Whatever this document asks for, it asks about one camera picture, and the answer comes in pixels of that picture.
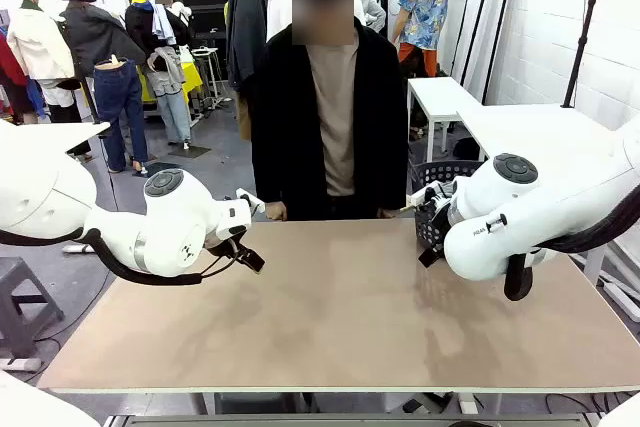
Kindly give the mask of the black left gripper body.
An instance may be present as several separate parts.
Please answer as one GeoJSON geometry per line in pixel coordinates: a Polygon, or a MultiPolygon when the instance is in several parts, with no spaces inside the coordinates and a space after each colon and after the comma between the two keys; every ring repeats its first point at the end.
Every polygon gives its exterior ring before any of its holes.
{"type": "Polygon", "coordinates": [[[247,251],[247,248],[241,243],[246,232],[247,228],[244,226],[232,227],[231,236],[225,240],[219,238],[215,232],[211,232],[205,237],[205,249],[217,257],[242,256],[247,251]]]}

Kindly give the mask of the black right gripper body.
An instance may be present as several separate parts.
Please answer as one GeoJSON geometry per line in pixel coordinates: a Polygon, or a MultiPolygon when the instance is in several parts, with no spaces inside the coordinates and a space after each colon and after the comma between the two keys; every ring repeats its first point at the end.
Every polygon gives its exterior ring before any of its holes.
{"type": "Polygon", "coordinates": [[[441,251],[444,238],[451,228],[448,220],[449,200],[434,200],[424,207],[424,240],[426,248],[441,251]]]}

